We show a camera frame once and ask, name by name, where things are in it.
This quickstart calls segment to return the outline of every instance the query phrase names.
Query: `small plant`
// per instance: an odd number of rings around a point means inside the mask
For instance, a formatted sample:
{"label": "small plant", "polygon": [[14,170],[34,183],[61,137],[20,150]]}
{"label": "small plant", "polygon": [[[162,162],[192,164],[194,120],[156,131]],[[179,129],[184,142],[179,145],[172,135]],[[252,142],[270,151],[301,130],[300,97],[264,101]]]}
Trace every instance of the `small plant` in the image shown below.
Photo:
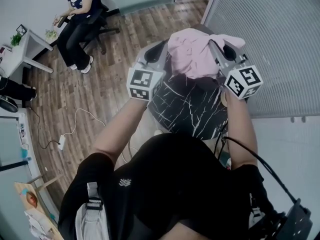
{"label": "small plant", "polygon": [[45,31],[45,37],[47,39],[55,39],[57,36],[58,36],[58,33],[54,29]]}
{"label": "small plant", "polygon": [[22,36],[19,33],[13,35],[11,37],[11,45],[12,46],[18,46],[19,43],[20,43],[21,38],[22,38]]}

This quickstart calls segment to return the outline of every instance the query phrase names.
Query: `white sneaker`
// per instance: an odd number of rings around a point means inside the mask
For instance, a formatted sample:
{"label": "white sneaker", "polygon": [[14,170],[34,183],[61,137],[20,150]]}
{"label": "white sneaker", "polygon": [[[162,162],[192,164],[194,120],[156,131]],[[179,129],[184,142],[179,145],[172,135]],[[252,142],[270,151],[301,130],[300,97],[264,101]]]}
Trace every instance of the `white sneaker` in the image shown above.
{"label": "white sneaker", "polygon": [[35,97],[30,99],[31,102],[33,101],[33,99],[35,99],[38,96],[36,87],[32,87],[32,89],[35,90]]}
{"label": "white sneaker", "polygon": [[156,136],[156,135],[160,135],[160,134],[163,134],[164,132],[162,130],[155,130],[153,136]]}
{"label": "white sneaker", "polygon": [[70,69],[77,70],[78,68],[77,68],[76,64],[73,64],[72,66],[70,66]]}
{"label": "white sneaker", "polygon": [[84,73],[84,74],[88,73],[88,72],[90,71],[90,69],[91,69],[91,63],[92,63],[92,62],[94,62],[94,57],[90,56],[89,65],[86,66],[85,69],[81,70],[81,73]]}

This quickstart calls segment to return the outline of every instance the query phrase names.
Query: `pink cloth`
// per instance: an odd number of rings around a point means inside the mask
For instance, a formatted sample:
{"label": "pink cloth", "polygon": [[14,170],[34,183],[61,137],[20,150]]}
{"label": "pink cloth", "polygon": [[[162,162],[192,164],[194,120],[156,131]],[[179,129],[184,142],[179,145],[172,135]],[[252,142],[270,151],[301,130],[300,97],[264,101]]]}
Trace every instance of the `pink cloth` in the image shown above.
{"label": "pink cloth", "polygon": [[225,40],[241,48],[245,45],[242,38],[226,34],[208,35],[194,28],[186,28],[173,33],[168,42],[172,56],[172,74],[185,74],[188,78],[216,78],[219,67],[209,49],[209,41],[215,41],[223,50]]}

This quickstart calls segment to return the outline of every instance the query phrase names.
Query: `black marble table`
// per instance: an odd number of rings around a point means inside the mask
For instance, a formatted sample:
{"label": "black marble table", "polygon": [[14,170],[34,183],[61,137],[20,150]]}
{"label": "black marble table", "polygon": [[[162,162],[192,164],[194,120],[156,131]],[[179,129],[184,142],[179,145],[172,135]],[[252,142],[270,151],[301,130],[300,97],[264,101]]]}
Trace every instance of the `black marble table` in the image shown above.
{"label": "black marble table", "polygon": [[184,74],[173,77],[169,54],[165,71],[163,84],[148,106],[154,118],[172,133],[185,133],[201,140],[216,138],[228,118],[218,84],[211,80],[210,88],[203,88],[200,79]]}

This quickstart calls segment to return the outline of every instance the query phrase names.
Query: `navy top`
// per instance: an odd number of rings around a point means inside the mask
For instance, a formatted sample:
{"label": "navy top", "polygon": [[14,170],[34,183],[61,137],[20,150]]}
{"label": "navy top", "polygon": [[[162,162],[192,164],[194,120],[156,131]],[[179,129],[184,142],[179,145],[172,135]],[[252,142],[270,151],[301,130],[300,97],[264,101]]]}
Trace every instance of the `navy top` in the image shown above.
{"label": "navy top", "polygon": [[[71,6],[74,9],[81,9],[82,8],[82,0],[68,0],[70,2]],[[73,18],[77,22],[81,22],[86,18],[89,18],[91,15],[94,15],[96,11],[99,8],[99,0],[92,0],[91,8],[90,11],[87,13],[82,13],[82,14],[75,14]]]}

